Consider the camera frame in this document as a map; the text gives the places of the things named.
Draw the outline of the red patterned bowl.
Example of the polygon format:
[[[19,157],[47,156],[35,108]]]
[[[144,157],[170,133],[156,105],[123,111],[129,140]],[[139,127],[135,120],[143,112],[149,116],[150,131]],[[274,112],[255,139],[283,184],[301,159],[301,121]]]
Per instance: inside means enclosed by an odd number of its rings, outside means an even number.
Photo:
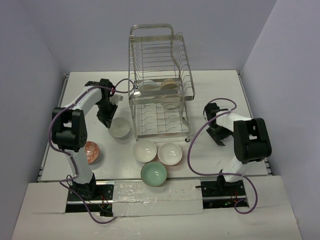
[[[84,146],[85,155],[88,164],[93,164],[99,157],[100,148],[97,143],[93,141],[87,141]]]

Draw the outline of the steel two-tier dish rack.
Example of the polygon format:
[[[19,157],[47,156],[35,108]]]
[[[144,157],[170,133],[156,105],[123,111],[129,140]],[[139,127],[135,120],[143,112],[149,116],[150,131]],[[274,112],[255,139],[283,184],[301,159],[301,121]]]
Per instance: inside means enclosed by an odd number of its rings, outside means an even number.
[[[187,102],[195,98],[195,86],[183,34],[168,23],[136,24],[128,40],[128,103],[134,135],[140,139],[182,139],[189,142],[191,125]],[[165,79],[176,79],[175,89],[160,90]],[[138,83],[152,80],[159,90],[138,91]],[[177,109],[161,103],[165,96],[179,97]]]

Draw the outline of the white bowl beige outside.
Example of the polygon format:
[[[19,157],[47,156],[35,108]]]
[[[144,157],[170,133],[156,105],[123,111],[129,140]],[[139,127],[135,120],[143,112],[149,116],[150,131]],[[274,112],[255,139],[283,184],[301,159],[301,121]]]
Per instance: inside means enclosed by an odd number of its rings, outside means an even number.
[[[160,84],[160,90],[172,90],[178,88],[180,83],[174,78],[167,78]]]

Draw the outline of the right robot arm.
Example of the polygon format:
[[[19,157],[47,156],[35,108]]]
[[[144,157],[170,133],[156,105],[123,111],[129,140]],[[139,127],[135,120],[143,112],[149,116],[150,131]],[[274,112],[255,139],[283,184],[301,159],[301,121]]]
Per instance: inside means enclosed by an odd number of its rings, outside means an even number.
[[[220,108],[216,103],[204,107],[206,119],[213,118],[206,130],[218,146],[224,146],[223,140],[233,137],[234,157],[229,165],[220,172],[218,192],[229,195],[235,189],[235,182],[242,179],[251,166],[251,162],[261,162],[272,154],[272,146],[263,118],[249,118],[229,113],[228,109]]]

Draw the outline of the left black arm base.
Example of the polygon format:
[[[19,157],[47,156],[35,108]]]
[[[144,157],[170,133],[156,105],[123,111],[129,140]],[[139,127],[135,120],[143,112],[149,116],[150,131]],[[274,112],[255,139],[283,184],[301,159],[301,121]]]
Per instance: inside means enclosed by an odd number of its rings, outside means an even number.
[[[97,183],[95,196],[85,200],[89,211],[100,217],[113,217],[114,184]],[[68,192],[65,207],[66,213],[86,213],[84,203],[72,191]]]

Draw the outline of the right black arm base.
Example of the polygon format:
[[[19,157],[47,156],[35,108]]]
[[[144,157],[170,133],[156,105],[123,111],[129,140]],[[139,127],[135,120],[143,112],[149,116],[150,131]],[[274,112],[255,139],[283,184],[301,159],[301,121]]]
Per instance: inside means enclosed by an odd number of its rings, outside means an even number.
[[[246,191],[242,180],[226,182],[223,176],[216,180],[204,180],[195,187],[201,190],[204,209],[248,207]]]

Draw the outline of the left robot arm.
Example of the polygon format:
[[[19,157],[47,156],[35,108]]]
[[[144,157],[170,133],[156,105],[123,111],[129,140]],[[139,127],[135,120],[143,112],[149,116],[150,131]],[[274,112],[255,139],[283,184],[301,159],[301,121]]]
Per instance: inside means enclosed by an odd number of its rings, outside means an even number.
[[[72,170],[71,189],[86,200],[97,195],[98,187],[85,153],[88,138],[85,116],[96,105],[98,120],[110,128],[119,102],[112,99],[115,92],[116,87],[109,79],[88,81],[73,102],[52,110],[49,145],[54,151],[67,156]]]

